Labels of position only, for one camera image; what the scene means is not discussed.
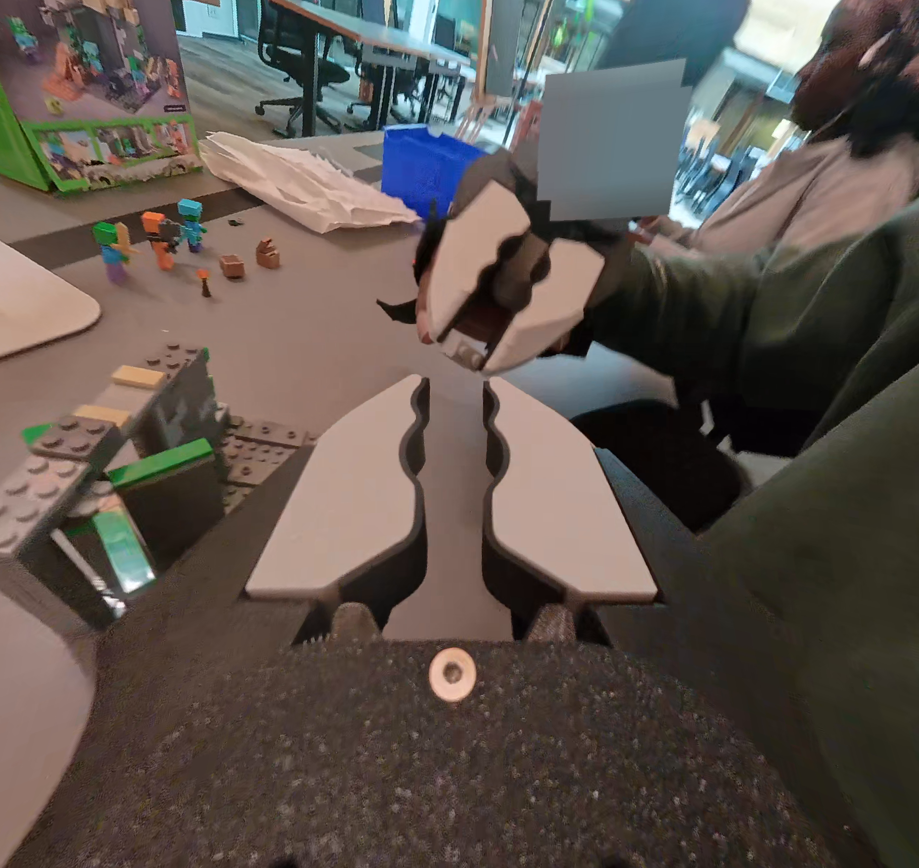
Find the grey easel board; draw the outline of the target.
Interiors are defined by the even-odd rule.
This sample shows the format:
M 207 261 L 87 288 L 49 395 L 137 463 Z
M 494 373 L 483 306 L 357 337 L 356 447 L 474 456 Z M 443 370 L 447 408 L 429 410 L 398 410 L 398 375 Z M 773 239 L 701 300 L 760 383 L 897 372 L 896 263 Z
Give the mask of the grey easel board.
M 523 4 L 524 0 L 482 0 L 475 79 L 456 139 L 474 143 L 494 109 L 512 100 Z

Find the orange toy minifigure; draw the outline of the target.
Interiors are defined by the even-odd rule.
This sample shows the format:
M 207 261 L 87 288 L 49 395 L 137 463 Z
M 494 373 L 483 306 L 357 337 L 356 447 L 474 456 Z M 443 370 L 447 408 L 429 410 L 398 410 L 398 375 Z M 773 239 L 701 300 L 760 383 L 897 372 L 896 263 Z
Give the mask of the orange toy minifigure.
M 163 272 L 172 271 L 178 244 L 182 239 L 182 226 L 163 213 L 149 210 L 141 214 L 141 221 L 155 254 L 157 267 Z

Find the white crumpled paper bag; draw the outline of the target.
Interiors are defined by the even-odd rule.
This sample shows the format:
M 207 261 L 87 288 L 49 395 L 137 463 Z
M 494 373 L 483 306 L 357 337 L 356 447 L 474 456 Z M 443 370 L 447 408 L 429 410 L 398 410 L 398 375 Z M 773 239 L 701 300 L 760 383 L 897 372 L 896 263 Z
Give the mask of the white crumpled paper bag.
M 307 150 L 273 147 L 216 132 L 199 143 L 201 161 L 285 217 L 319 234 L 420 222 L 399 198 Z

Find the person's black pants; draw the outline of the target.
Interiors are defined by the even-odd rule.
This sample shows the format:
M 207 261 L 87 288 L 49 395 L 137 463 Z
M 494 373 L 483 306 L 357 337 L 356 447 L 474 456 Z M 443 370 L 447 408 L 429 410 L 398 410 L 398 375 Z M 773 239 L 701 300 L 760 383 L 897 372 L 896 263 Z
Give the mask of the person's black pants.
M 679 410 L 630 401 L 571 419 L 610 451 L 693 533 L 711 527 L 749 490 L 743 469 Z

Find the blue plastic bin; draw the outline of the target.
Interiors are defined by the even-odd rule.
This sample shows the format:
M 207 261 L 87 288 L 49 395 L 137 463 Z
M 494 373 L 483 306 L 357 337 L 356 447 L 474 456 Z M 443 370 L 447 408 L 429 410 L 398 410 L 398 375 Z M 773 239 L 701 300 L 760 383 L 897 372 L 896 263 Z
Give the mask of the blue plastic bin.
M 463 174 L 486 155 L 428 126 L 388 127 L 384 131 L 381 191 L 400 199 L 421 219 L 447 216 Z

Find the cyan toy minifigure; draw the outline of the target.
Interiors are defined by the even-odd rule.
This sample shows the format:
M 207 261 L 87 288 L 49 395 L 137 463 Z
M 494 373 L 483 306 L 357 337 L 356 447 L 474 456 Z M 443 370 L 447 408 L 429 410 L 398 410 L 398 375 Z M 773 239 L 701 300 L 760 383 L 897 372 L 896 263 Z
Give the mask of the cyan toy minifigure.
M 178 215 L 181 218 L 181 239 L 187 242 L 191 254 L 203 250 L 204 236 L 208 233 L 202 224 L 203 207 L 200 201 L 183 198 L 177 203 Z

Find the green toy minifigure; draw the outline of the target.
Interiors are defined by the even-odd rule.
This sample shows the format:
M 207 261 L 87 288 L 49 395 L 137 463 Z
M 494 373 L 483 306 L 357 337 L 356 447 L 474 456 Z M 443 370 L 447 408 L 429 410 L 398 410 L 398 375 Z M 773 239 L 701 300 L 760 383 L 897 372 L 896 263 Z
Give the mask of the green toy minifigure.
M 122 286 L 129 280 L 127 266 L 138 251 L 132 244 L 128 226 L 124 222 L 99 221 L 92 227 L 94 240 L 109 282 Z

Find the person's right forearm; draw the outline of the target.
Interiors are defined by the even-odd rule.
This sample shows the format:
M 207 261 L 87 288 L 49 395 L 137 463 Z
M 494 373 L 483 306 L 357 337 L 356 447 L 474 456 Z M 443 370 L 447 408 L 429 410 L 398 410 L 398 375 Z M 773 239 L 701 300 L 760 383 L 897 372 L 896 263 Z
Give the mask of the person's right forearm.
M 616 254 L 572 333 L 748 406 L 833 427 L 917 366 L 918 210 L 808 251 Z

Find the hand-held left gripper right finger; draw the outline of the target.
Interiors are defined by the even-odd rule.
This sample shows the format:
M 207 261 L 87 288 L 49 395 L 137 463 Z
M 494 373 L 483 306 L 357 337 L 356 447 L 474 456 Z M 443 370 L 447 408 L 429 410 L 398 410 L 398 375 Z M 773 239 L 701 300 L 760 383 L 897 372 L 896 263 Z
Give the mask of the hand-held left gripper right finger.
M 502 378 L 483 386 L 482 576 L 514 619 L 547 605 L 646 605 L 659 593 L 591 442 Z

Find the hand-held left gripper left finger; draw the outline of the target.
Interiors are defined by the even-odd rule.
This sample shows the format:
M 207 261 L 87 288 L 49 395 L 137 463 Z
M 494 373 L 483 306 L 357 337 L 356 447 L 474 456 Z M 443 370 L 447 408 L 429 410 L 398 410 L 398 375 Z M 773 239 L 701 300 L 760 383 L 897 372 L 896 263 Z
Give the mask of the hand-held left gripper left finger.
M 365 606 L 377 627 L 422 584 L 430 381 L 411 374 L 314 444 L 248 581 L 254 601 Z

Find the person's green sweater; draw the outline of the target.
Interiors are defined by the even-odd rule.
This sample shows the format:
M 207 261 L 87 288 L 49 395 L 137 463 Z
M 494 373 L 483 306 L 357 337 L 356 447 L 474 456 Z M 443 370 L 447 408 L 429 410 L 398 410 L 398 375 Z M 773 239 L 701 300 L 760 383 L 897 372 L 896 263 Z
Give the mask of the person's green sweater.
M 884 866 L 917 866 L 918 370 L 704 535 L 792 646 L 824 762 Z

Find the grey and green brick build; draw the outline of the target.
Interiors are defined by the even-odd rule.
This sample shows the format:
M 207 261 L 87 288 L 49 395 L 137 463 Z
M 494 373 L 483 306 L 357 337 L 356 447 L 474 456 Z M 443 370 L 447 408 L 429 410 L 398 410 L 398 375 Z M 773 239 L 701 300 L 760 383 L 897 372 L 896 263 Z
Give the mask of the grey and green brick build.
M 2 477 L 2 592 L 63 634 L 103 631 L 315 438 L 217 400 L 210 354 L 171 342 L 94 402 L 20 434 Z

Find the printed building set box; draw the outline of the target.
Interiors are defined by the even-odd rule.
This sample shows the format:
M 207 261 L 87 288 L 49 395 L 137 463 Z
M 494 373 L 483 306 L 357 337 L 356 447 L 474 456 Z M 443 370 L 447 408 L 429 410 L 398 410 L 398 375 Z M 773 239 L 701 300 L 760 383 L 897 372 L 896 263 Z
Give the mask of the printed building set box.
M 1 0 L 1 173 L 41 191 L 203 164 L 172 0 Z

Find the person's right hand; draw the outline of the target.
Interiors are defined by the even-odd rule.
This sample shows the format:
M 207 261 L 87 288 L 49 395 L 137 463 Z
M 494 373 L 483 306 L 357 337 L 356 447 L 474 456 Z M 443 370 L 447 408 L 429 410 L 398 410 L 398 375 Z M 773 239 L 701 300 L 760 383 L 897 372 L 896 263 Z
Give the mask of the person's right hand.
M 436 337 L 430 330 L 429 287 L 434 264 L 428 266 L 422 274 L 415 303 L 415 325 L 419 341 L 423 345 L 433 345 Z M 501 335 L 511 321 L 511 314 L 501 309 L 490 300 L 473 300 L 462 317 L 457 320 L 454 330 L 480 343 L 488 343 Z

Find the white rounded board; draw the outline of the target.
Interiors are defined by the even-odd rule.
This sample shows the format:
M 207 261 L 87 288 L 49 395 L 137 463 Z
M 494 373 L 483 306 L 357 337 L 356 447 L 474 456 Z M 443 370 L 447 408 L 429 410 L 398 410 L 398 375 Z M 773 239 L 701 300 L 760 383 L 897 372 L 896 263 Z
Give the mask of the white rounded board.
M 81 334 L 101 318 L 97 300 L 1 243 L 1 358 Z
M 63 779 L 86 728 L 95 682 L 64 638 L 2 595 L 1 865 Z

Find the long wooden office table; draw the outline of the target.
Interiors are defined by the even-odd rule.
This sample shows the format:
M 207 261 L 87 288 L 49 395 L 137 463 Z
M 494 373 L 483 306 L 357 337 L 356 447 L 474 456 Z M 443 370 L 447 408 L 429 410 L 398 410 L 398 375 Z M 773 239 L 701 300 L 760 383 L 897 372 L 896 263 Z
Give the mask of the long wooden office table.
M 374 98 L 370 111 L 370 130 L 386 127 L 391 114 L 394 96 L 394 73 L 397 69 L 413 70 L 419 59 L 434 62 L 451 62 L 459 66 L 470 63 L 469 59 L 455 50 L 424 42 L 412 37 L 406 31 L 389 26 L 370 23 L 357 16 L 324 8 L 306 0 L 260 0 L 277 15 L 276 30 L 270 45 L 279 47 L 280 29 L 285 16 L 297 16 L 303 23 L 305 48 L 301 53 L 302 101 L 296 108 L 301 115 L 301 137 L 315 135 L 317 116 L 317 88 L 319 57 L 317 37 L 320 34 L 347 37 L 364 49 L 370 59 L 370 66 L 382 70 L 382 76 L 375 84 Z

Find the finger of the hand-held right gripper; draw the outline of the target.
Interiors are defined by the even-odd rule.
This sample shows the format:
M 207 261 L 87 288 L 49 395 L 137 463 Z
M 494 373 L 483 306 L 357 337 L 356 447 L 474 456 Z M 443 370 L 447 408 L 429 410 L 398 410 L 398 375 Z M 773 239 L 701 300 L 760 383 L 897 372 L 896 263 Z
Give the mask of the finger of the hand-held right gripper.
M 490 300 L 492 283 L 530 230 L 526 210 L 502 185 L 489 184 L 447 225 L 429 287 L 430 330 L 442 342 L 473 300 Z
M 482 372 L 500 375 L 554 349 L 583 320 L 604 267 L 584 242 L 527 240 L 492 283 L 494 302 L 511 316 L 488 343 Z

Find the black office chair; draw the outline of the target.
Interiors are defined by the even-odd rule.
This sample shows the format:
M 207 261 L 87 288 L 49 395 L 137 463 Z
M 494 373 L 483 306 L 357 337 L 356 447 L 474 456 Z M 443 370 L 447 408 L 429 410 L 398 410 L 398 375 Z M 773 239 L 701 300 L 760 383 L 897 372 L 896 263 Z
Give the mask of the black office chair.
M 364 23 L 388 25 L 384 0 L 358 0 L 358 16 Z M 353 126 L 355 130 L 377 130 L 380 122 L 386 122 L 395 93 L 396 71 L 404 63 L 404 56 L 391 48 L 358 44 L 355 74 L 360 80 L 359 100 L 349 105 L 347 113 L 354 115 L 355 107 L 365 106 L 369 114 Z
M 300 0 L 314 4 L 314 0 Z M 287 81 L 294 81 L 305 89 L 314 91 L 313 107 L 309 118 L 303 118 L 301 135 L 305 128 L 319 119 L 336 134 L 343 132 L 341 121 L 322 107 L 322 93 L 327 86 L 348 83 L 348 71 L 328 58 L 328 49 L 334 33 L 321 28 L 313 20 L 294 13 L 286 6 L 259 0 L 260 20 L 258 32 L 258 57 L 273 70 L 282 71 Z

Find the large black panel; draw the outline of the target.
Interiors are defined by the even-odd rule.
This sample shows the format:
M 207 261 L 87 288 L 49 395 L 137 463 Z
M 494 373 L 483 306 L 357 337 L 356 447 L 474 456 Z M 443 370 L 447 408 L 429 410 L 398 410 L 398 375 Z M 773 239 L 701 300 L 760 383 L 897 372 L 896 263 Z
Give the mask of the large black panel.
M 684 62 L 681 86 L 695 89 L 730 47 L 751 0 L 629 0 L 595 70 Z

